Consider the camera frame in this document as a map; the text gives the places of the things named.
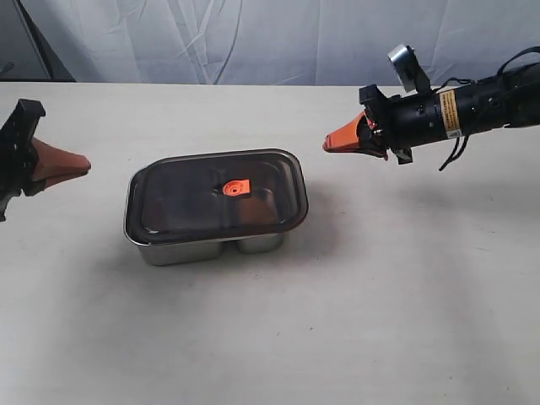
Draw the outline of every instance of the metal lunch box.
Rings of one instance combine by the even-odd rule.
[[[159,160],[130,181],[126,237],[155,266],[277,249],[308,200],[300,162],[280,149]]]

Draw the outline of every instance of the clear plastic lid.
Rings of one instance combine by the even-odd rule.
[[[132,236],[149,244],[284,232],[308,210],[300,163],[277,149],[163,159],[130,190]]]

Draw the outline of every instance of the white fabric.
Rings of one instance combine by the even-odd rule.
[[[23,0],[78,81],[397,84],[413,46],[435,83],[540,44],[536,0]]]

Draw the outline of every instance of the yellow label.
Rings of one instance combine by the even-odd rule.
[[[457,115],[456,92],[448,90],[440,93],[440,110],[445,123],[446,137],[457,138],[462,135],[462,128]]]

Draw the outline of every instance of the stainless steel container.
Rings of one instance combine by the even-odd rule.
[[[126,237],[155,266],[277,249],[308,212],[300,162],[260,149],[159,160],[131,180]]]

